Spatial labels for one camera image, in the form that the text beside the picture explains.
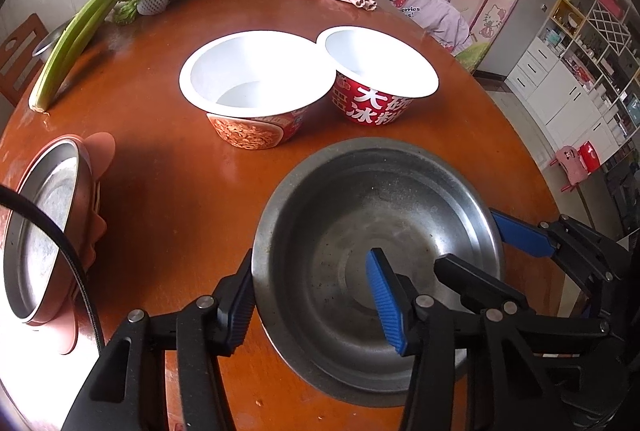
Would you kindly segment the large steel bowl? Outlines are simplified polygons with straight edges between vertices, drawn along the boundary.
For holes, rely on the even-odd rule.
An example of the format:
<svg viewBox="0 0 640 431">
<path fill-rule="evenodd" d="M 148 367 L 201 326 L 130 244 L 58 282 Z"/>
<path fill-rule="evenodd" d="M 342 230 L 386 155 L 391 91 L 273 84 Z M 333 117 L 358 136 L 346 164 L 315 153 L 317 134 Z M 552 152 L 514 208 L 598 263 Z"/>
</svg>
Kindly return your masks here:
<svg viewBox="0 0 640 431">
<path fill-rule="evenodd" d="M 252 277 L 262 328 L 299 378 L 340 401 L 404 403 L 413 360 L 385 272 L 460 310 L 435 275 L 453 255 L 504 275 L 494 219 L 444 160 L 400 140 L 360 137 L 300 162 L 273 191 L 255 234 Z"/>
</svg>

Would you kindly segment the steel pan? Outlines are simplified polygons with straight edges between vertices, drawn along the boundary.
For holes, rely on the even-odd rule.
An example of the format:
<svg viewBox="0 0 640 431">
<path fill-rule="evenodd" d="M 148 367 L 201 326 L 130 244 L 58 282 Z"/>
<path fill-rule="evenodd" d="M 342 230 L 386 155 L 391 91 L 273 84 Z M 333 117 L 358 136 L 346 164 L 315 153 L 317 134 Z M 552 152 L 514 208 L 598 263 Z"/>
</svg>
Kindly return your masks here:
<svg viewBox="0 0 640 431">
<path fill-rule="evenodd" d="M 79 251 L 88 231 L 93 179 L 84 147 L 61 138 L 43 148 L 18 192 L 47 214 Z M 2 253 L 9 307 L 19 321 L 41 325 L 55 318 L 74 276 L 58 245 L 20 214 L 9 217 Z"/>
</svg>

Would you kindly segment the instant noodle bowl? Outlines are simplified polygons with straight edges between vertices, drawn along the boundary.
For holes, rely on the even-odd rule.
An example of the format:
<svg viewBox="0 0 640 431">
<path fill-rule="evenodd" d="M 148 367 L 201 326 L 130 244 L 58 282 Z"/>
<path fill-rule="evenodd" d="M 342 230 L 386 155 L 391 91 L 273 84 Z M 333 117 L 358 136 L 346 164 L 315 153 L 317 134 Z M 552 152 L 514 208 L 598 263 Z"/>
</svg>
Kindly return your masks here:
<svg viewBox="0 0 640 431">
<path fill-rule="evenodd" d="M 383 126 L 417 99 L 436 93 L 437 73 L 410 45 L 383 32 L 355 26 L 322 31 L 317 38 L 336 70 L 331 99 L 352 122 Z"/>
<path fill-rule="evenodd" d="M 243 31 L 213 40 L 183 64 L 183 97 L 233 147 L 263 150 L 292 138 L 336 70 L 316 43 L 292 33 Z"/>
</svg>

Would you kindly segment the orange plastic plate with ears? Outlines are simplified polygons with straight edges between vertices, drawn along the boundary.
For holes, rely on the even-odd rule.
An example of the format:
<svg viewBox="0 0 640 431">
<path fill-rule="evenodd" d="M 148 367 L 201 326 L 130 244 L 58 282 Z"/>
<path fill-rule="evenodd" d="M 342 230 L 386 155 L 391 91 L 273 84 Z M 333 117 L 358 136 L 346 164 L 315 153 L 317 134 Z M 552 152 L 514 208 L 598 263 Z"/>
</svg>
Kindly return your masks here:
<svg viewBox="0 0 640 431">
<path fill-rule="evenodd" d="M 78 253 L 85 271 L 96 259 L 96 242 L 106 232 L 100 217 L 100 178 L 113 163 L 114 136 L 98 132 L 82 138 L 60 136 L 32 159 L 20 193 L 58 224 Z M 75 299 L 79 288 L 55 243 L 27 224 L 20 250 L 22 317 L 47 349 L 66 355 L 78 337 Z"/>
</svg>

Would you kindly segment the pink kids stool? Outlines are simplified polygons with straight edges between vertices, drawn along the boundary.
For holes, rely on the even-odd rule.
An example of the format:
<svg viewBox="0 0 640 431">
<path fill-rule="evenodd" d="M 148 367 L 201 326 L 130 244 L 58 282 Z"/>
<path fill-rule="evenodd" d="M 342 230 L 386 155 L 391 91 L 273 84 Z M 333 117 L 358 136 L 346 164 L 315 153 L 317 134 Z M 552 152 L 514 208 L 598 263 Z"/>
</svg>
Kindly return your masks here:
<svg viewBox="0 0 640 431">
<path fill-rule="evenodd" d="M 601 162 L 596 148 L 587 140 L 578 148 L 563 146 L 555 151 L 549 165 L 558 164 L 564 171 L 567 184 L 561 187 L 561 191 L 572 191 L 597 169 Z"/>
</svg>

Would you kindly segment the white cabinet shelf unit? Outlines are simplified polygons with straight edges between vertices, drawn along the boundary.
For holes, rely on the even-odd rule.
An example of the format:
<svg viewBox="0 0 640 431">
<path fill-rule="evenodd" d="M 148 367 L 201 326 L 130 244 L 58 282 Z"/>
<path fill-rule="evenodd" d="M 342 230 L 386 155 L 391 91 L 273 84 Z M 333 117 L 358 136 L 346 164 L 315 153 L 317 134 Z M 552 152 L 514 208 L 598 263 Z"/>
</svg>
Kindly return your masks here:
<svg viewBox="0 0 640 431">
<path fill-rule="evenodd" d="M 557 0 L 506 85 L 558 149 L 604 163 L 639 133 L 639 12 L 629 0 Z"/>
</svg>

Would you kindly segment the pink jacket on chair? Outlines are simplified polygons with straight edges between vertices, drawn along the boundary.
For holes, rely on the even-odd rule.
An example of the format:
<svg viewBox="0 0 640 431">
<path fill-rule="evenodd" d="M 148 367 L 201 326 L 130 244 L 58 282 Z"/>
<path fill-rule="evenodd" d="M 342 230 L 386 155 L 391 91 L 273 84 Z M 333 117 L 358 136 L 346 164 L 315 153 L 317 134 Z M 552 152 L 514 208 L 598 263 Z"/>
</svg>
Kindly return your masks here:
<svg viewBox="0 0 640 431">
<path fill-rule="evenodd" d="M 446 0 L 385 0 L 456 56 L 473 44 L 469 24 Z"/>
</svg>

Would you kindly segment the brown wooden slat chair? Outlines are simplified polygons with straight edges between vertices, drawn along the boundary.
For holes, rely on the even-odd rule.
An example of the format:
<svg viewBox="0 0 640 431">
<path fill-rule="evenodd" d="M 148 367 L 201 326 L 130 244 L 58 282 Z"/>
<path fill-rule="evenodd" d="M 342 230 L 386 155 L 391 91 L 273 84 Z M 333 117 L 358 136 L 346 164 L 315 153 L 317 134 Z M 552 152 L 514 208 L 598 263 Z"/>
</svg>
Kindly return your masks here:
<svg viewBox="0 0 640 431">
<path fill-rule="evenodd" d="M 32 53 L 47 34 L 39 16 L 33 13 L 1 43 L 1 95 L 12 106 L 20 102 L 42 66 L 42 61 Z"/>
</svg>

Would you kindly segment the small steel bowl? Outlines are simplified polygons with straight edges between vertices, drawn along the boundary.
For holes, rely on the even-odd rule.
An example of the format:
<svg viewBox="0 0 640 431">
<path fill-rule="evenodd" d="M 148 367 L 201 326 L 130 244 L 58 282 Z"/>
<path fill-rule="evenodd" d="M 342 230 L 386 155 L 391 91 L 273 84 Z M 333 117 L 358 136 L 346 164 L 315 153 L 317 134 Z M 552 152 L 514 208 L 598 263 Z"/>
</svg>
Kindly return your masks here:
<svg viewBox="0 0 640 431">
<path fill-rule="evenodd" d="M 60 26 L 49 32 L 35 47 L 32 51 L 32 56 L 38 58 L 42 62 L 46 62 L 51 56 L 53 49 L 55 48 L 55 44 L 58 42 L 64 30 L 72 21 L 69 19 L 68 21 L 63 22 Z"/>
</svg>

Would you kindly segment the near celery bunch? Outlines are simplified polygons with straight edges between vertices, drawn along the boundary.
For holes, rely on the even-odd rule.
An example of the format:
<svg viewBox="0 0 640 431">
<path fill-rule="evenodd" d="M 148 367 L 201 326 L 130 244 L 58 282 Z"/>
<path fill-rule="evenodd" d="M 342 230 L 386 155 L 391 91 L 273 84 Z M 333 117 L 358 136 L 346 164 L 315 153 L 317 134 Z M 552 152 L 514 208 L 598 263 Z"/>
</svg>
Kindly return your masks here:
<svg viewBox="0 0 640 431">
<path fill-rule="evenodd" d="M 118 1 L 89 0 L 70 21 L 30 92 L 28 105 L 32 111 L 49 109 L 75 61 Z"/>
</svg>

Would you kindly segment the green leafy vegetable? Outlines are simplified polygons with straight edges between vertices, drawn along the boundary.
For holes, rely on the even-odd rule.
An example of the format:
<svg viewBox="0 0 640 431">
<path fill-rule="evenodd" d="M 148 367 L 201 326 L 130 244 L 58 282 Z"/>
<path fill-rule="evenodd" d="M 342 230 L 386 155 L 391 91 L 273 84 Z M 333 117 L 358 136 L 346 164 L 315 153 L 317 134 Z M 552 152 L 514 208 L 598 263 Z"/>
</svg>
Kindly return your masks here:
<svg viewBox="0 0 640 431">
<path fill-rule="evenodd" d="M 124 26 L 125 24 L 131 24 L 139 15 L 138 13 L 138 0 L 130 0 L 126 2 L 118 3 L 112 13 L 112 21 L 114 24 Z"/>
</svg>

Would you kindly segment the fruit in white foam net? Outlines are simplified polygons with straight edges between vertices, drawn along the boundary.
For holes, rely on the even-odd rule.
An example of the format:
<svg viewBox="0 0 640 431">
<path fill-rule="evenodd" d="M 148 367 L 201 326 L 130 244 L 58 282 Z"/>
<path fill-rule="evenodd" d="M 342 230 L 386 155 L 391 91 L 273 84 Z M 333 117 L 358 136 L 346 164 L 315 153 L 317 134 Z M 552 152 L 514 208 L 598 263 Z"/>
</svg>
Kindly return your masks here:
<svg viewBox="0 0 640 431">
<path fill-rule="evenodd" d="M 168 4 L 169 0 L 139 0 L 137 12 L 141 16 L 155 16 L 163 13 Z"/>
</svg>

